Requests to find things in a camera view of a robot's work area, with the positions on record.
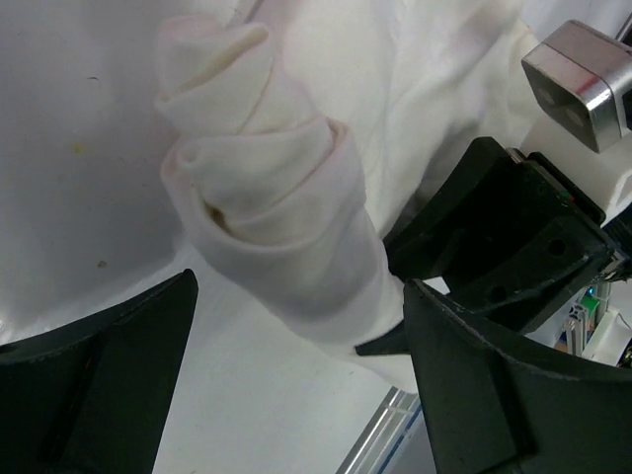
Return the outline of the white t shirt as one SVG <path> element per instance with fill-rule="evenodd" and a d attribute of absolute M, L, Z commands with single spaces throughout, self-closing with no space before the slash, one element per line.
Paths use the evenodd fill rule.
<path fill-rule="evenodd" d="M 187 235 L 297 337 L 403 317 L 383 240 L 469 142 L 538 115 L 518 1 L 5 1 L 1 339 L 65 323 Z"/>

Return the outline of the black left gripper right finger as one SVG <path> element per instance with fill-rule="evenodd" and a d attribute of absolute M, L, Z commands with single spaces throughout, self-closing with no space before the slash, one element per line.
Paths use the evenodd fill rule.
<path fill-rule="evenodd" d="M 418 280 L 404 324 L 439 473 L 627 473 L 631 374 L 542 346 Z"/>

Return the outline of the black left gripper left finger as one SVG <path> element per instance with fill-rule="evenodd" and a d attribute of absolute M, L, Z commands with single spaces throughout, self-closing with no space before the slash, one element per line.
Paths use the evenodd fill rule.
<path fill-rule="evenodd" d="M 197 279 L 185 270 L 2 345 L 2 472 L 152 472 L 197 300 Z"/>

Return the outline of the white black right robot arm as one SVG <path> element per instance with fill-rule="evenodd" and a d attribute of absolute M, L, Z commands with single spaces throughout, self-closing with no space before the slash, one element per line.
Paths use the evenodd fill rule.
<path fill-rule="evenodd" d="M 518 149 L 474 139 L 438 191 L 386 245 L 405 319 L 362 357 L 418 355 L 430 316 L 509 359 L 580 289 L 630 274 L 631 142 L 596 153 L 549 119 Z"/>

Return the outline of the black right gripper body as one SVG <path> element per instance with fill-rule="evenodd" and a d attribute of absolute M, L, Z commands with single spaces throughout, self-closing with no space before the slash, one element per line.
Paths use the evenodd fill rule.
<path fill-rule="evenodd" d="M 615 274 L 622 249 L 605 213 L 544 155 L 474 139 L 439 190 L 386 239 L 403 282 L 440 277 L 458 311 L 526 338 L 581 289 Z"/>

